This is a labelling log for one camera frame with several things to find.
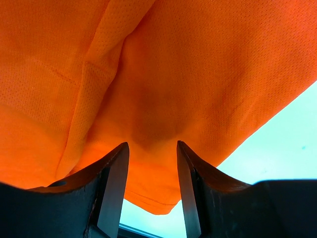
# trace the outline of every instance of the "garment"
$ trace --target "garment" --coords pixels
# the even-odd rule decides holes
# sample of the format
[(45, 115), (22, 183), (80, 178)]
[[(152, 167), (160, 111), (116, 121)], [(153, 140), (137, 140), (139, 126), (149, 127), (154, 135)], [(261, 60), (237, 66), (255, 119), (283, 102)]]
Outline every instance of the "garment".
[(125, 198), (180, 200), (317, 79), (315, 0), (0, 1), (0, 180), (47, 186), (130, 147)]

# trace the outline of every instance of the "orange cloth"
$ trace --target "orange cloth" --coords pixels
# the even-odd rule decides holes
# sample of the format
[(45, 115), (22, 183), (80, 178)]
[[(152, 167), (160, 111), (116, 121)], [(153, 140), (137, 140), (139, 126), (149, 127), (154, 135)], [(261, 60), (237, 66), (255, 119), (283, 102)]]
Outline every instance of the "orange cloth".
[(0, 1), (0, 180), (46, 186), (130, 146), (125, 198), (180, 200), (317, 79), (315, 0)]

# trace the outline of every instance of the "orange shirt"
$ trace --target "orange shirt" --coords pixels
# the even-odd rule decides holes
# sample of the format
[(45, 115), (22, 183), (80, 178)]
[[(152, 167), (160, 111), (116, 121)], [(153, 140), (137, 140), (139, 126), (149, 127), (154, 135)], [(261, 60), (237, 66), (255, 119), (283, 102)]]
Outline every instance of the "orange shirt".
[(2, 0), (0, 180), (46, 186), (127, 141), (125, 198), (166, 214), (177, 140), (217, 166), (316, 79), (315, 0)]

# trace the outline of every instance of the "white surface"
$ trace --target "white surface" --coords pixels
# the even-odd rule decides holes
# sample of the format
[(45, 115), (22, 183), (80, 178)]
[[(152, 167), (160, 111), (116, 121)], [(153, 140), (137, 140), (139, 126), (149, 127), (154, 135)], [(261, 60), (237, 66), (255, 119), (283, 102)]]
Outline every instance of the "white surface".
[[(317, 179), (317, 82), (250, 136), (218, 168), (247, 183)], [(120, 222), (164, 238), (185, 238), (182, 204), (163, 216), (124, 200)]]

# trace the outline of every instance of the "light blue surface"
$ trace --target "light blue surface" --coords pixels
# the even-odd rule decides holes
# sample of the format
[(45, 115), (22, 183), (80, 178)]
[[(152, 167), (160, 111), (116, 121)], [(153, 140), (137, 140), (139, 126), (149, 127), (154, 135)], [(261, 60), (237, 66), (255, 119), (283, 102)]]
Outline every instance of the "light blue surface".
[[(317, 82), (250, 136), (218, 168), (247, 183), (317, 179)], [(163, 216), (124, 200), (120, 222), (164, 238), (185, 238), (182, 204)]]

